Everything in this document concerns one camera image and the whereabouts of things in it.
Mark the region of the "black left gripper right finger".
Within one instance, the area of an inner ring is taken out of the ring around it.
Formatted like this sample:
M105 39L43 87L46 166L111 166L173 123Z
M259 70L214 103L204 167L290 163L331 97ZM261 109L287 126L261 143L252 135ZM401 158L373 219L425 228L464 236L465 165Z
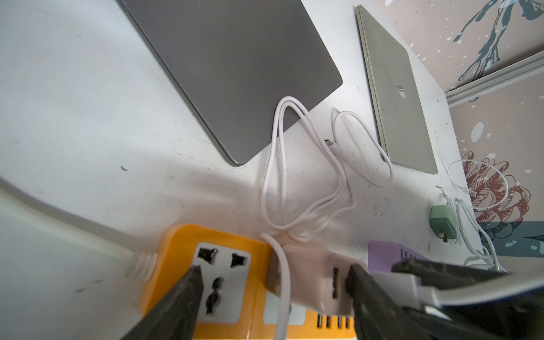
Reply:
M358 339L429 338L361 265L350 266L345 286L353 302Z

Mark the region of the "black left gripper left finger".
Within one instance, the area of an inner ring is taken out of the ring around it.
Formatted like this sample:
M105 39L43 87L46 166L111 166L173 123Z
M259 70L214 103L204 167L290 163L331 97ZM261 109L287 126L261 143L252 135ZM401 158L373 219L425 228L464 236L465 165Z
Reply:
M202 296L201 268L192 266L122 340L192 339Z

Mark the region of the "pink charger adapter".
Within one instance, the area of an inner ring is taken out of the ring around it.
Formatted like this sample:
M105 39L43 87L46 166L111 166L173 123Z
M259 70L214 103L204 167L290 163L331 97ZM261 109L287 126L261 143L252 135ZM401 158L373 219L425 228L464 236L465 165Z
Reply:
M286 245L283 251L290 269L290 301L327 316L352 317L353 302L346 280L352 265L368 266L326 249Z

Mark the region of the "green charger adapter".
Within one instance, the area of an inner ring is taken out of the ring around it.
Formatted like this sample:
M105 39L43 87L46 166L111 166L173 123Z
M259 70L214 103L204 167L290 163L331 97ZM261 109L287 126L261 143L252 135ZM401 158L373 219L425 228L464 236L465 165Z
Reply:
M430 210L429 225L443 242L457 240L456 217L448 205L434 205Z

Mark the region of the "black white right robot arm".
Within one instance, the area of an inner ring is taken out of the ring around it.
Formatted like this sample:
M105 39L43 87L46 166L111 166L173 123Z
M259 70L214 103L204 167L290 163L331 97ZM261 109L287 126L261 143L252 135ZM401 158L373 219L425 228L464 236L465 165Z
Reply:
M405 259L395 275L415 278L409 293L422 306L503 339L543 338L543 270L518 273Z

